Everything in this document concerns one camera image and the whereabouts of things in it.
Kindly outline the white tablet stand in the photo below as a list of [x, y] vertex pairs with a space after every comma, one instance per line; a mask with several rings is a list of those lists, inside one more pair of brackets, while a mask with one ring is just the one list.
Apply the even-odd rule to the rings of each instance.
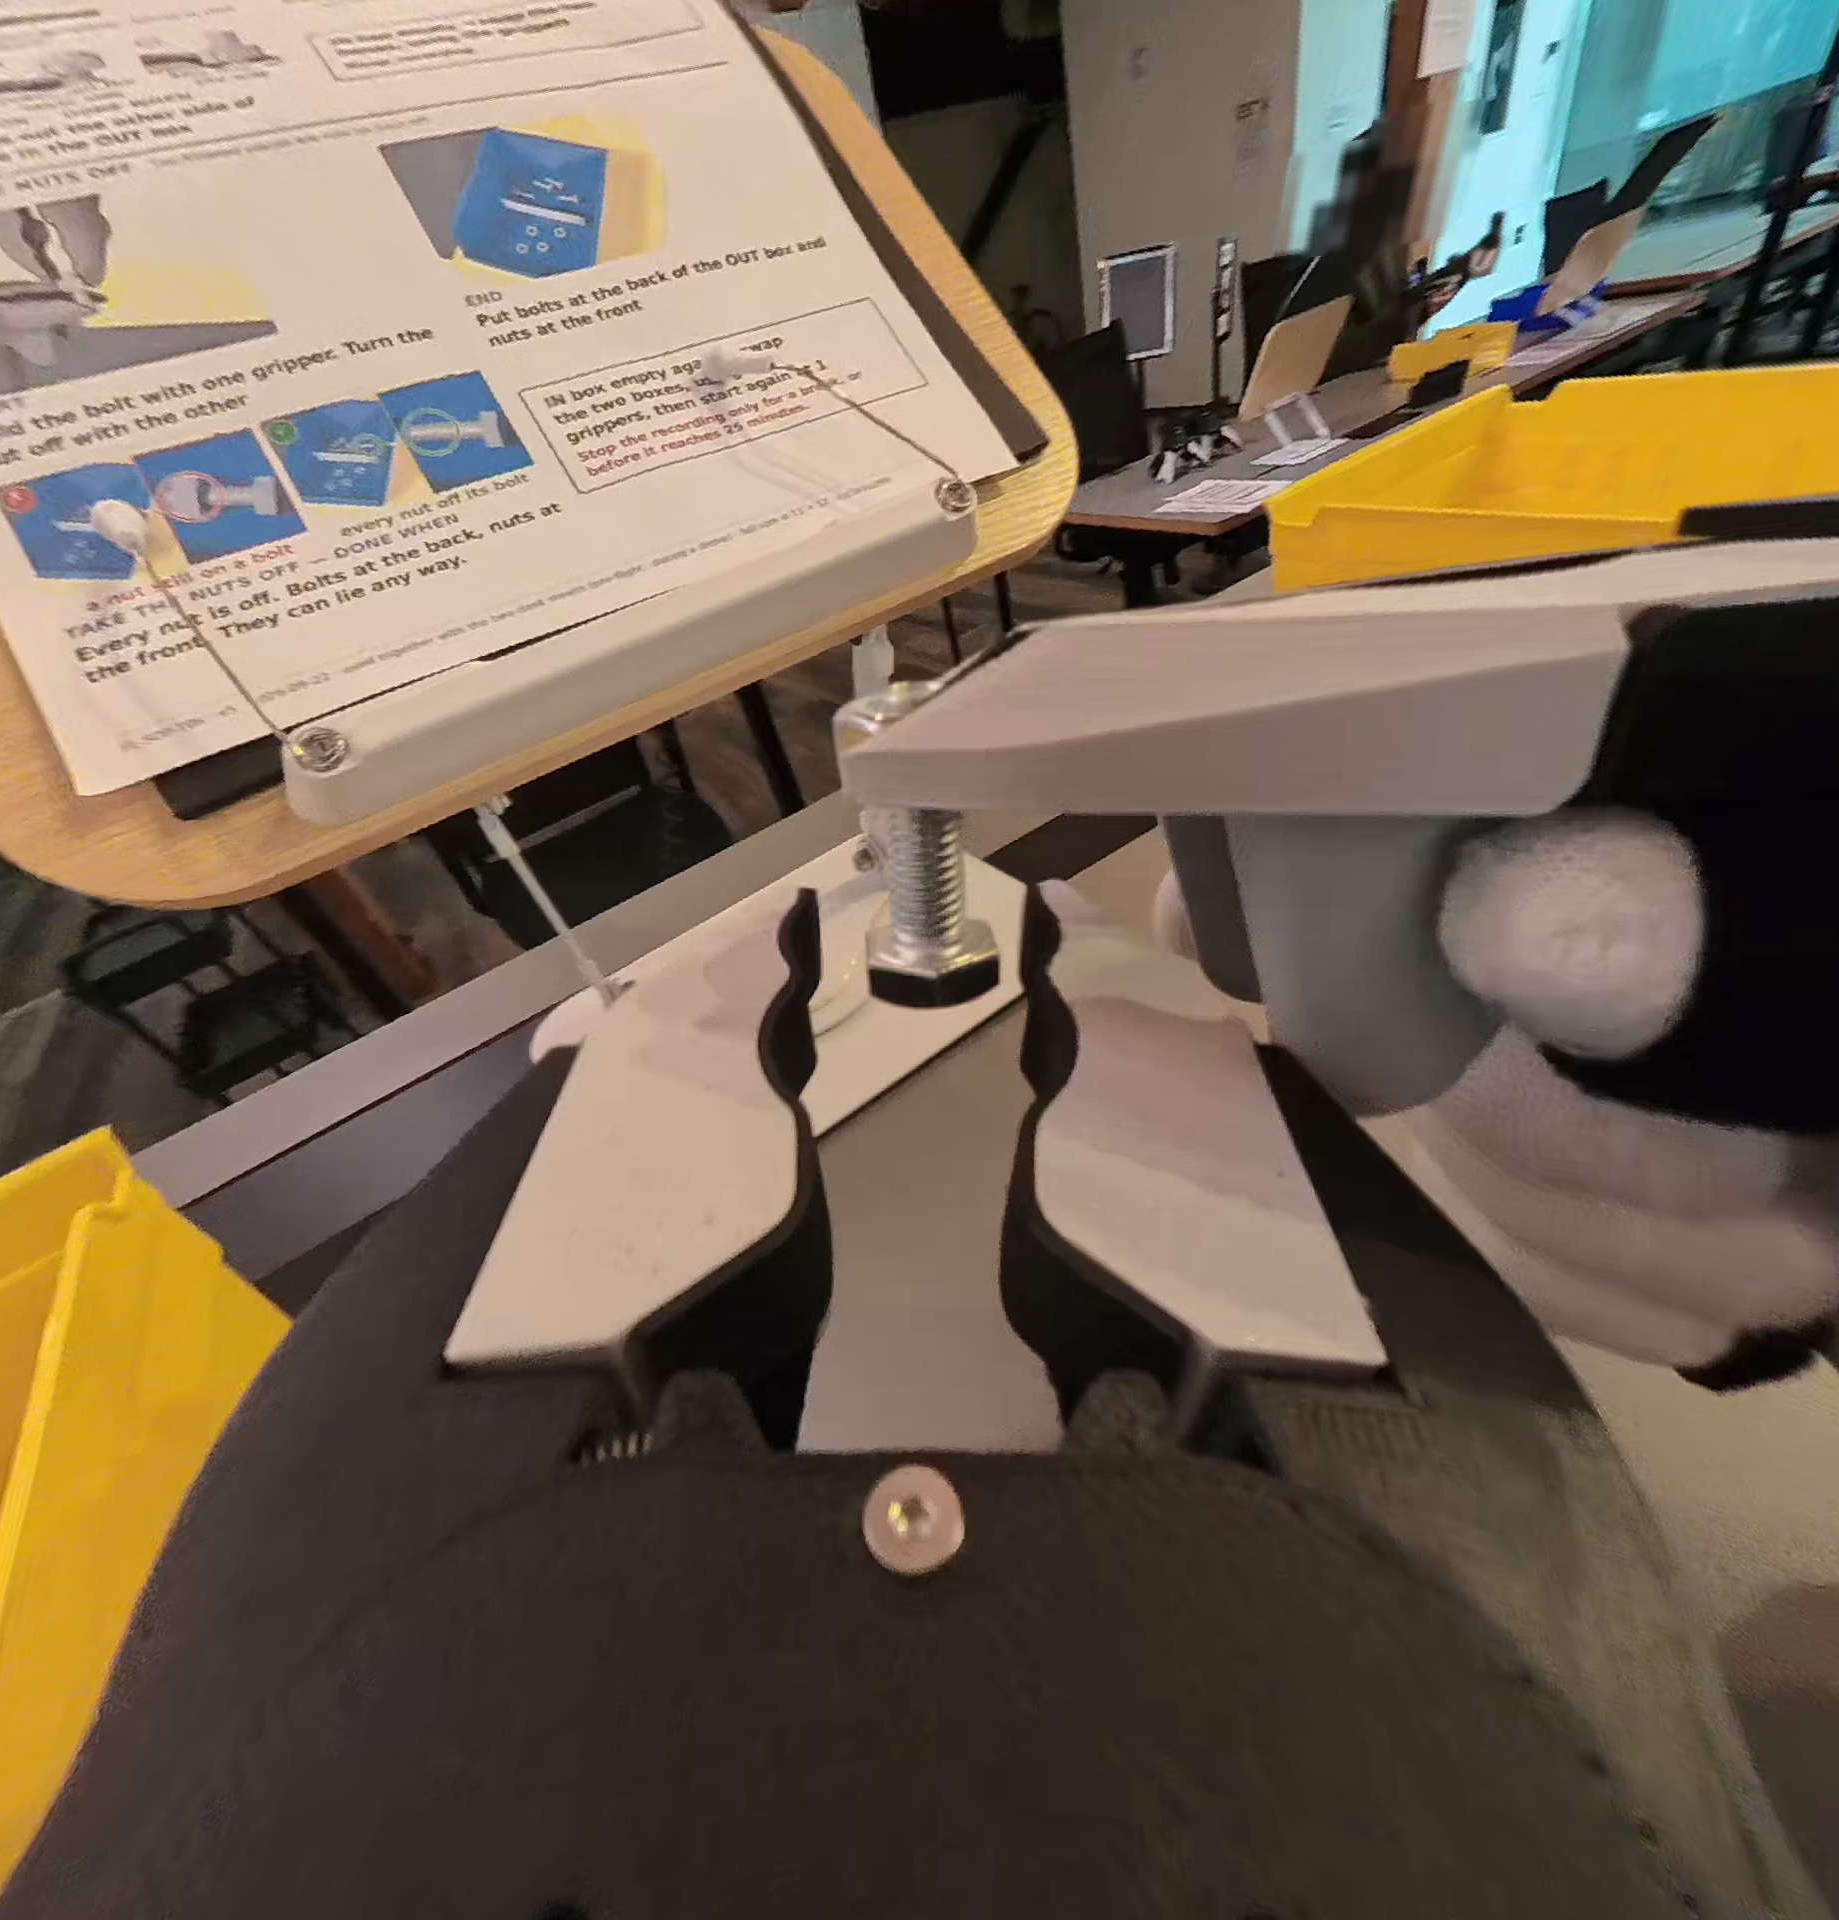
[[1347, 444], [1347, 436], [1327, 426], [1309, 392], [1275, 402], [1261, 415], [1259, 424], [1267, 433], [1267, 444], [1251, 454], [1255, 469], [1303, 469], [1337, 454]]

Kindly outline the printed instruction sheet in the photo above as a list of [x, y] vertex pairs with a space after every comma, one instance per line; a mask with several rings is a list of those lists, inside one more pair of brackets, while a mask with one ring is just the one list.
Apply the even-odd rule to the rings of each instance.
[[0, 627], [344, 824], [963, 562], [1015, 450], [725, 5], [0, 5]]

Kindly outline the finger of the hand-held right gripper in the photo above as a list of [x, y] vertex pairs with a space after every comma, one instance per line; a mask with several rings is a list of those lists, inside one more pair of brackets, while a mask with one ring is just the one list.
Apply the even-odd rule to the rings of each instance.
[[1501, 1016], [1437, 947], [1477, 826], [1595, 764], [1617, 611], [1525, 597], [1281, 597], [1039, 628], [839, 751], [865, 809], [1151, 816], [1189, 950], [1359, 1116], [1417, 1108]]

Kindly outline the black office chair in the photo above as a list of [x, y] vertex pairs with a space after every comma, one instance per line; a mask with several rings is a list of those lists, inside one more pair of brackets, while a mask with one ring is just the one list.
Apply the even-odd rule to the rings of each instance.
[[1081, 485], [1147, 461], [1147, 417], [1121, 320], [1047, 348], [1035, 363], [1073, 429]]

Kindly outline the silver framed sign stand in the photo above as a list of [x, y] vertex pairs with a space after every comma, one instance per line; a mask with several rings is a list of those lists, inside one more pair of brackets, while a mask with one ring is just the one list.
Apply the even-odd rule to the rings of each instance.
[[1113, 252], [1097, 263], [1099, 326], [1117, 328], [1123, 357], [1145, 365], [1171, 355], [1177, 310], [1173, 242]]

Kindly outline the yellow plastic bin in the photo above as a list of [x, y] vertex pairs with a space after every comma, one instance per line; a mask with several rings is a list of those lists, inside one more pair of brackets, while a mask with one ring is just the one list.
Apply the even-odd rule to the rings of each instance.
[[1281, 592], [1669, 544], [1839, 499], [1839, 360], [1489, 388], [1267, 500]]
[[0, 1889], [212, 1445], [290, 1331], [94, 1131], [0, 1177]]

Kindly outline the grey background desk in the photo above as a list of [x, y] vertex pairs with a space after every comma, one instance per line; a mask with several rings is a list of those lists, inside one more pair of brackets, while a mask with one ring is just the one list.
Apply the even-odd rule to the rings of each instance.
[[[1427, 379], [1427, 386], [1435, 402], [1411, 407], [1411, 391], [1391, 386], [1381, 369], [1323, 384], [1315, 392], [1317, 408], [1333, 433], [1347, 436], [1347, 444], [1305, 466], [1289, 470], [1253, 466], [1251, 454], [1267, 444], [1267, 433], [1255, 421], [1239, 426], [1239, 438], [1225, 459], [1183, 474], [1169, 486], [1153, 483], [1145, 462], [1079, 485], [1055, 539], [1057, 553], [1071, 562], [1109, 564], [1119, 578], [1123, 602], [1133, 611], [1151, 608], [1163, 601], [1167, 589], [1177, 583], [1179, 560], [1187, 554], [1205, 553], [1241, 562], [1265, 559], [1267, 513], [1291, 485], [1335, 466], [1361, 446], [1399, 433], [1415, 421], [1443, 412], [1467, 392], [1509, 386], [1509, 372], [1501, 366], [1457, 391], [1435, 375]], [[1225, 520], [1163, 518], [1151, 513], [1171, 490], [1189, 488], [1207, 479], [1241, 477], [1281, 479], [1289, 486], [1259, 510]]]

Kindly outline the silver hex bolt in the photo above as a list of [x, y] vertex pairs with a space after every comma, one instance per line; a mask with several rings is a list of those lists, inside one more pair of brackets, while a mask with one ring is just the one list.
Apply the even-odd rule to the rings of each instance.
[[995, 936], [965, 903], [961, 814], [869, 809], [861, 823], [885, 884], [883, 918], [865, 936], [869, 995], [903, 1011], [945, 1011], [995, 990]]

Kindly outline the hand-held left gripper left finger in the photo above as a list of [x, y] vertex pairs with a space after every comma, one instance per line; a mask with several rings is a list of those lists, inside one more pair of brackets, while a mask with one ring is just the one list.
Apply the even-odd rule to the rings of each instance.
[[650, 1419], [719, 1374], [799, 1442], [833, 1297], [803, 1093], [817, 894], [765, 897], [588, 1023], [444, 1350], [466, 1374], [600, 1370]]

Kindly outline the person's right hand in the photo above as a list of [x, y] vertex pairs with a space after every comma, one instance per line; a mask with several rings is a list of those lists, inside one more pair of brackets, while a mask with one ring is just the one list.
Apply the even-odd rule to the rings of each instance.
[[1735, 809], [1453, 858], [1435, 944], [1503, 1025], [1409, 1136], [1545, 1332], [1713, 1390], [1839, 1373], [1837, 862]]

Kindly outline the wooden document stand board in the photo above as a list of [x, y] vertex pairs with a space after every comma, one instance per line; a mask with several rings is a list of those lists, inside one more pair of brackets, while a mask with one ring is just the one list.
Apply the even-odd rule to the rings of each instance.
[[180, 820], [152, 787], [78, 796], [0, 630], [0, 856], [62, 890], [150, 909], [266, 900], [410, 839], [472, 805], [731, 698], [821, 651], [771, 670], [731, 659], [670, 677], [646, 696], [524, 753], [406, 799], [356, 824], [318, 829], [266, 788], [200, 820]]

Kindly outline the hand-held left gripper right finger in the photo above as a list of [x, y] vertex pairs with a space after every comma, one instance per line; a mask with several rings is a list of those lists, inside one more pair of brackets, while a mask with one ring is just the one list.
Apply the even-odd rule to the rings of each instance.
[[1387, 1369], [1261, 1049], [1197, 967], [1057, 889], [1023, 907], [1027, 1113], [1003, 1313], [1069, 1424], [1103, 1379], [1213, 1433], [1241, 1381]]

